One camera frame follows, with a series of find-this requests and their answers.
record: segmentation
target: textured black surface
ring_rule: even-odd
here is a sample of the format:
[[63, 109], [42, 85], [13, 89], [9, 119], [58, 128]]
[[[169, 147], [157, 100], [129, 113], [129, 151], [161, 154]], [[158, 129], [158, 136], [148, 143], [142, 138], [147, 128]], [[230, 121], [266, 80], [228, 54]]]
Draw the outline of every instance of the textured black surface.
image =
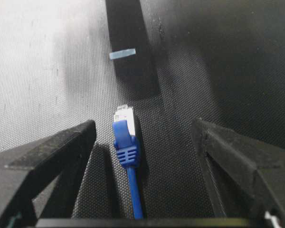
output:
[[[146, 215], [212, 216], [190, 122], [285, 148], [285, 0], [129, 2], [0, 1], [0, 151], [94, 119], [98, 146], [74, 217], [131, 218], [111, 128], [127, 103], [142, 127]], [[118, 48], [137, 54], [113, 62]], [[114, 178], [105, 199], [103, 148]]]

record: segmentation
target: piece of tape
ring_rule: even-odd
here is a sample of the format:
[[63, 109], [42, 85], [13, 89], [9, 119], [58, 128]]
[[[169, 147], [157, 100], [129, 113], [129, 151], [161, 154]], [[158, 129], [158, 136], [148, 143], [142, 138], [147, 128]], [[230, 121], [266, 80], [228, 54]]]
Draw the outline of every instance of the piece of tape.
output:
[[132, 49], [126, 49], [121, 51], [115, 51], [110, 53], [110, 59], [117, 59], [117, 58], [123, 58], [131, 55], [135, 55], [136, 50], [134, 48]]

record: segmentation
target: black mat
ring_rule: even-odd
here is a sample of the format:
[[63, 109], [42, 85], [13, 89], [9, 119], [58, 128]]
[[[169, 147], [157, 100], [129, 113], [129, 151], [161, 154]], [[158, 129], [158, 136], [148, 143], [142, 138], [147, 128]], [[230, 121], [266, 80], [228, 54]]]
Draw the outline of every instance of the black mat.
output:
[[96, 121], [74, 217], [132, 217], [112, 145], [122, 104], [141, 123], [144, 213], [212, 216], [190, 122], [285, 148], [285, 1], [0, 1], [0, 151]]

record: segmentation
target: light blue tape strip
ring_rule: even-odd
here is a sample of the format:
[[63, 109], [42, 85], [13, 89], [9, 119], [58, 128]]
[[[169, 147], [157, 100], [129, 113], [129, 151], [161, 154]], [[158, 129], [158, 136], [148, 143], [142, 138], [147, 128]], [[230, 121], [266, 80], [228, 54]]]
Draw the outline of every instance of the light blue tape strip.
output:
[[131, 55], [135, 55], [135, 54], [136, 54], [136, 51], [134, 48], [126, 49], [126, 50], [111, 52], [110, 59], [123, 58], [123, 57], [131, 56]]

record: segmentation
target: blue ethernet cable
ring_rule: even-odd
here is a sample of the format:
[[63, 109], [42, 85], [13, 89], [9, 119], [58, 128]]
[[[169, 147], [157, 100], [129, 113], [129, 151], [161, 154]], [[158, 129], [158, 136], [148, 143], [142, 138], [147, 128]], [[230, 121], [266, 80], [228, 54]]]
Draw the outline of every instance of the blue ethernet cable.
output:
[[114, 115], [114, 147], [120, 164], [127, 170], [135, 219], [143, 218], [143, 211], [136, 182], [135, 168], [139, 166], [140, 145], [135, 137], [133, 108], [122, 105]]

